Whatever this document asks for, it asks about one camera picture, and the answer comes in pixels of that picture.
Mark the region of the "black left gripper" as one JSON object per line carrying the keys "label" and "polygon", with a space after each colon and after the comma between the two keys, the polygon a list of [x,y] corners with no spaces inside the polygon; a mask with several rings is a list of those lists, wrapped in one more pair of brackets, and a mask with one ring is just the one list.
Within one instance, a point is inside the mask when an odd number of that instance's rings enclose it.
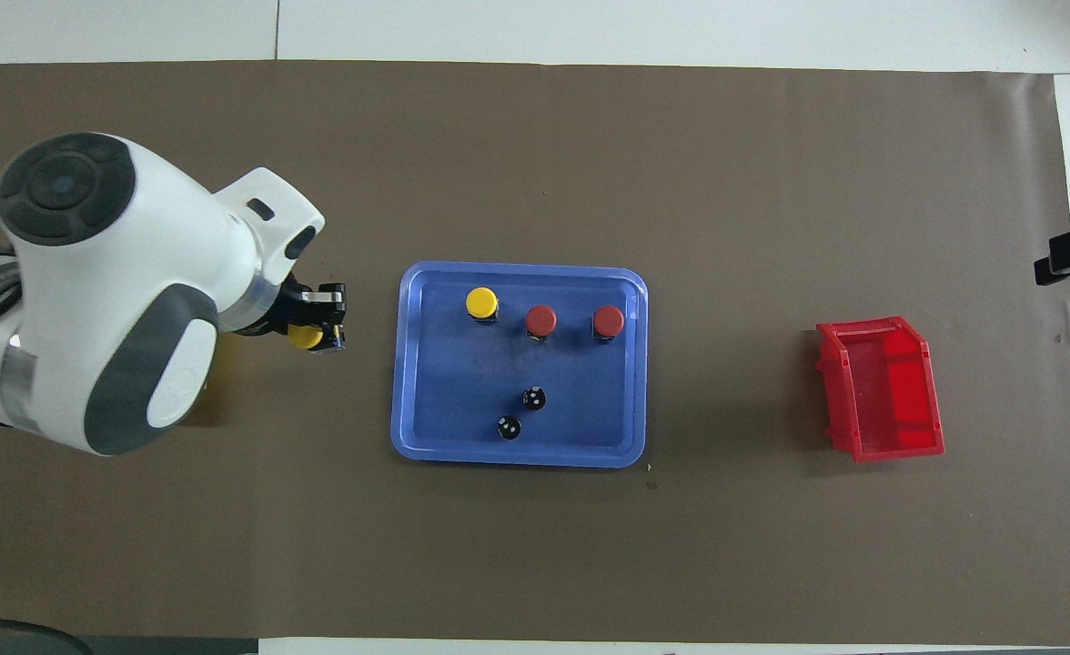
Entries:
{"label": "black left gripper", "polygon": [[[323,283],[316,290],[315,307],[318,323],[327,324],[320,332],[320,352],[339,352],[347,347],[343,335],[343,319],[347,315],[347,286],[343,283]],[[308,315],[308,302],[302,298],[314,287],[302,285],[294,273],[288,273],[278,288],[269,310],[246,328],[235,331],[244,337],[260,337],[268,333],[288,335],[289,328],[318,328]]]}

